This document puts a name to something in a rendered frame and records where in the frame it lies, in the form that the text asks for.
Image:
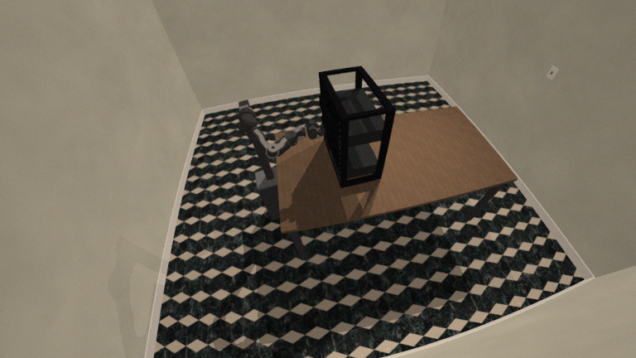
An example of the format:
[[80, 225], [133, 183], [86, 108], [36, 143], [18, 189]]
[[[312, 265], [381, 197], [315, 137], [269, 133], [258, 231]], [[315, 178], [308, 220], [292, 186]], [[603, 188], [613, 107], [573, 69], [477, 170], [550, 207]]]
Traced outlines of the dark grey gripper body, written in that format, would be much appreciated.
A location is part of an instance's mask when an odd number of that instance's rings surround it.
[[315, 139], [317, 137], [316, 125], [318, 125], [316, 121], [310, 119], [307, 121], [306, 125], [304, 126], [304, 128], [307, 131], [307, 135], [309, 139]]

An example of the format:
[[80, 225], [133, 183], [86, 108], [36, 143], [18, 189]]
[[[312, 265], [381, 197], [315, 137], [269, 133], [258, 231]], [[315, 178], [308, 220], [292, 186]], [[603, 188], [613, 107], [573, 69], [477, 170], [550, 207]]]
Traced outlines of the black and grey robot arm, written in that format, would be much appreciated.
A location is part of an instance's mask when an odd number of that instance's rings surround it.
[[299, 128], [296, 127], [293, 131], [286, 132], [276, 143], [268, 143], [266, 135], [257, 127], [258, 122], [255, 119], [254, 111], [249, 108], [248, 104], [239, 107], [239, 111], [239, 132], [251, 138], [259, 149], [271, 159], [277, 156], [280, 157], [290, 147], [295, 146], [297, 141], [302, 140], [306, 136], [305, 128], [298, 126]]

